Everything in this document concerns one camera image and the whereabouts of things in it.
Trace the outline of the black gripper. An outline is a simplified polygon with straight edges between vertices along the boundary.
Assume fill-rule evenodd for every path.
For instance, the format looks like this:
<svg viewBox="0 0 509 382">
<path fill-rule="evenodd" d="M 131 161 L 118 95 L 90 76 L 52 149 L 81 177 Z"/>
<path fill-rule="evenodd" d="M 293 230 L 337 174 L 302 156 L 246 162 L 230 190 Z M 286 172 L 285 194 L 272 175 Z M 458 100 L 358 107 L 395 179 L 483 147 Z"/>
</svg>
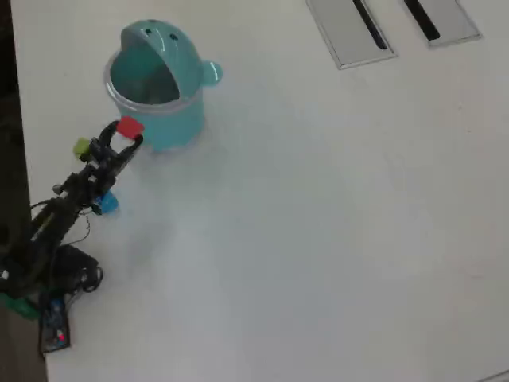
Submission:
<svg viewBox="0 0 509 382">
<path fill-rule="evenodd" d="M 119 153 L 111 147 L 111 140 L 116 134 L 118 120 L 104 127 L 97 138 L 89 142 L 84 162 L 88 168 L 88 181 L 93 184 L 94 194 L 105 194 L 116 182 L 121 172 L 137 153 L 143 143 L 143 136 L 138 135 L 133 143 Z"/>
</svg>

